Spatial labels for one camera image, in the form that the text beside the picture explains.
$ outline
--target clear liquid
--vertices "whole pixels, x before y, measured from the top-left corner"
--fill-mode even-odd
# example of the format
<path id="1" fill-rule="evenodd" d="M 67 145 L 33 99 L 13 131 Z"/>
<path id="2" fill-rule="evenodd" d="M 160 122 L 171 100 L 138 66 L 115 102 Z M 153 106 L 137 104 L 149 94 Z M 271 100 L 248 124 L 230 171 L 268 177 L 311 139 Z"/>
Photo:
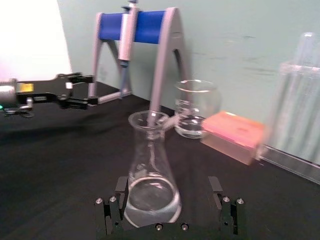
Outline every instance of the clear liquid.
<path id="1" fill-rule="evenodd" d="M 129 186 L 125 218 L 135 227 L 173 223 L 181 212 L 178 191 L 163 177 L 142 177 Z"/>
<path id="2" fill-rule="evenodd" d="M 178 134 L 189 139 L 200 139 L 203 136 L 202 122 L 205 120 L 197 115 L 179 115 L 175 130 Z"/>

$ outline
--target light green wall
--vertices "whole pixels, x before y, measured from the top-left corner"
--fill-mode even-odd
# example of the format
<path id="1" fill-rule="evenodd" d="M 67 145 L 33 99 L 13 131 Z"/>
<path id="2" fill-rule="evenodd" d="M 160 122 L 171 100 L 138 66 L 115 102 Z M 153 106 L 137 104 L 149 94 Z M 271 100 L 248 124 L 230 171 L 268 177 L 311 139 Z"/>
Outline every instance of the light green wall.
<path id="1" fill-rule="evenodd" d="M 92 74 L 95 15 L 121 13 L 125 0 L 58 0 L 72 70 Z M 140 0 L 145 11 L 178 7 L 193 76 L 215 82 L 222 110 L 264 121 L 281 62 L 289 60 L 303 32 L 320 34 L 319 0 Z M 135 44 L 130 75 L 133 93 L 148 99 L 156 45 Z M 119 87 L 106 47 L 99 79 Z M 167 75 L 162 104 L 174 107 L 176 64 Z"/>

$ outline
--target erlenmeyer flask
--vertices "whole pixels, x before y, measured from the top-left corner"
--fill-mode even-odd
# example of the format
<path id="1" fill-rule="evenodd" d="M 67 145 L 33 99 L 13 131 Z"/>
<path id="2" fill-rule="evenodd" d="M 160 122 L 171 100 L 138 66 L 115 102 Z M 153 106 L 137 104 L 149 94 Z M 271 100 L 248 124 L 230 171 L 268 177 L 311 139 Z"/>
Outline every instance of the erlenmeyer flask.
<path id="1" fill-rule="evenodd" d="M 129 171 L 126 219 L 135 227 L 173 223 L 181 212 L 180 194 L 164 148 L 164 122 L 168 115 L 156 111 L 132 114 L 135 154 Z"/>

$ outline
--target robotic arm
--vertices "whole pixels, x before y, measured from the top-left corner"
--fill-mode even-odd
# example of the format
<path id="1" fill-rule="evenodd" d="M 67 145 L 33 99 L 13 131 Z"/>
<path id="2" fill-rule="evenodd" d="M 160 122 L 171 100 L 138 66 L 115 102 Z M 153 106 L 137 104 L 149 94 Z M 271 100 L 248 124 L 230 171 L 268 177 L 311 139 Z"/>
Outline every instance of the robotic arm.
<path id="1" fill-rule="evenodd" d="M 97 105 L 98 98 L 73 98 L 73 86 L 92 82 L 92 75 L 82 75 L 80 72 L 58 74 L 55 79 L 44 81 L 0 80 L 0 110 L 6 116 L 22 117 L 31 117 L 33 105 L 40 103 L 56 103 L 62 109 L 86 110 L 88 105 Z"/>

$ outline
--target yellow label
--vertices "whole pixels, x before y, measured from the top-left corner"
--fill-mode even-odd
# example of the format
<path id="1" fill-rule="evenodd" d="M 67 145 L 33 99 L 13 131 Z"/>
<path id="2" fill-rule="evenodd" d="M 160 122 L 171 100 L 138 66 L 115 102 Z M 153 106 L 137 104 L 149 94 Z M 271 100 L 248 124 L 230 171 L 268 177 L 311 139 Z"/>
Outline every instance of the yellow label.
<path id="1" fill-rule="evenodd" d="M 34 91 L 34 85 L 32 83 L 21 83 L 20 84 L 20 92 L 28 93 Z"/>

